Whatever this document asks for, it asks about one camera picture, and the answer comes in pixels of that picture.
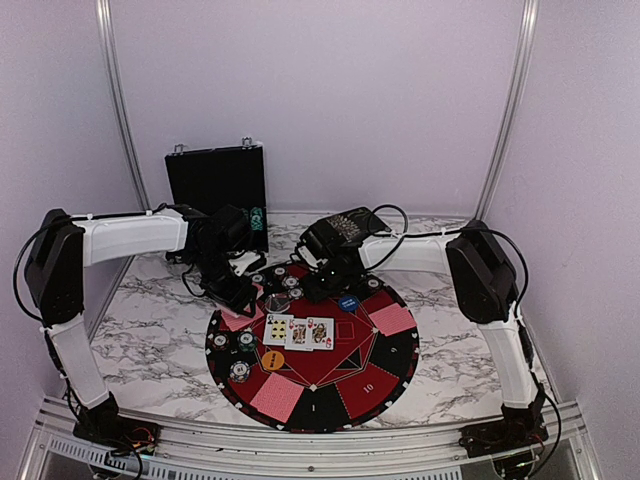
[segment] orange poker chip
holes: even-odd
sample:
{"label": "orange poker chip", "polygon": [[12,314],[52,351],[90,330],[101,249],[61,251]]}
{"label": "orange poker chip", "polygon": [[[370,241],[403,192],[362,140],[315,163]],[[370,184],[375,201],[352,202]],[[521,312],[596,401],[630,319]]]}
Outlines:
{"label": "orange poker chip", "polygon": [[276,370],[280,370],[283,365],[284,355],[280,352],[271,350],[270,352],[267,352],[262,356],[262,366],[265,370],[274,372]]}

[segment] white backdrop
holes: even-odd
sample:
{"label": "white backdrop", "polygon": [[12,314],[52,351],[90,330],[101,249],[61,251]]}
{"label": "white backdrop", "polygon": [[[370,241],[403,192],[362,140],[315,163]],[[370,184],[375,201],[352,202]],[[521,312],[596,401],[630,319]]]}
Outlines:
{"label": "white backdrop", "polygon": [[522,2],[112,2],[151,201],[164,156],[265,143],[272,209],[395,202],[471,215],[504,110]]}

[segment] white wall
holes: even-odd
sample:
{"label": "white wall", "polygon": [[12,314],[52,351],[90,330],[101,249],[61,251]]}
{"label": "white wall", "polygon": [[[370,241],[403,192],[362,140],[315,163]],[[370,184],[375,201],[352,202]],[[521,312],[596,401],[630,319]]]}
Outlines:
{"label": "white wall", "polygon": [[[4,2],[0,14],[0,465],[15,478],[45,392],[59,386],[37,322],[11,292],[13,262],[44,214],[136,209],[108,97],[93,2]],[[117,264],[87,281],[88,316]]]}
{"label": "white wall", "polygon": [[152,203],[173,145],[267,150],[271,208],[471,215],[504,110],[513,0],[112,2]]}
{"label": "white wall", "polygon": [[640,4],[547,0],[489,224],[531,268],[523,308],[604,478],[640,471]]}

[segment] black box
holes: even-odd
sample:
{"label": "black box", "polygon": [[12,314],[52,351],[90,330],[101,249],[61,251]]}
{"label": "black box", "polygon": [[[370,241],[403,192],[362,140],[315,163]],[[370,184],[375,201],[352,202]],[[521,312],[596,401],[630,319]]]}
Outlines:
{"label": "black box", "polygon": [[187,204],[207,215],[227,204],[242,209],[253,231],[249,249],[268,251],[261,145],[184,151],[164,160],[174,203]]}

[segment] playing card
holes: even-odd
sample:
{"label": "playing card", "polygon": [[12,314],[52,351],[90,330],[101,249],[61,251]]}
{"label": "playing card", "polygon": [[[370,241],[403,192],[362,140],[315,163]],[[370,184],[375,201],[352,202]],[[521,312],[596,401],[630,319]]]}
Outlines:
{"label": "playing card", "polygon": [[287,350],[303,350],[311,351],[308,344],[309,336],[307,332],[309,327],[307,326],[307,320],[302,318],[291,318],[287,324],[287,339],[285,343],[285,349]]}
{"label": "playing card", "polygon": [[309,345],[314,350],[333,350],[333,318],[309,317]]}
{"label": "playing card", "polygon": [[265,345],[284,346],[287,339],[287,325],[289,320],[292,319],[293,315],[267,314],[262,343]]}

